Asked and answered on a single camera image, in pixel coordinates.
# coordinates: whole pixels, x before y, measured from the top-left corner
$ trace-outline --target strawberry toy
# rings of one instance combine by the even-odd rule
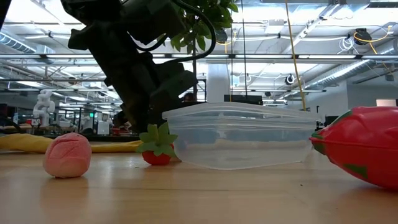
[[[310,140],[347,173],[398,190],[398,107],[354,108]]]
[[[142,157],[150,165],[165,166],[175,157],[173,142],[177,135],[169,134],[167,123],[160,125],[159,129],[156,124],[149,124],[148,132],[141,133],[139,138],[143,143],[137,152],[142,153]]]

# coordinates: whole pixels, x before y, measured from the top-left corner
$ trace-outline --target pink toy ball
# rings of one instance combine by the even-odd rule
[[[77,133],[57,137],[45,152],[44,170],[54,176],[82,176],[90,166],[91,146],[86,137]]]

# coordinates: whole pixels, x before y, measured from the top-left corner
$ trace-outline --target desk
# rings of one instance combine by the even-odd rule
[[[222,171],[139,154],[95,154],[82,178],[53,179],[43,155],[0,154],[0,223],[396,224],[398,194],[313,153],[306,162]]]

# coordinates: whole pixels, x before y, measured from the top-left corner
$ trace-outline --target person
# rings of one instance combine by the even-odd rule
[[[184,95],[184,103],[186,102],[196,102],[195,95],[193,93],[186,93]]]

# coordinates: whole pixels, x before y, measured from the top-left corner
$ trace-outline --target clear plastic container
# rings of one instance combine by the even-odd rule
[[[175,153],[212,169],[300,162],[311,149],[317,114],[244,103],[204,103],[163,113]]]

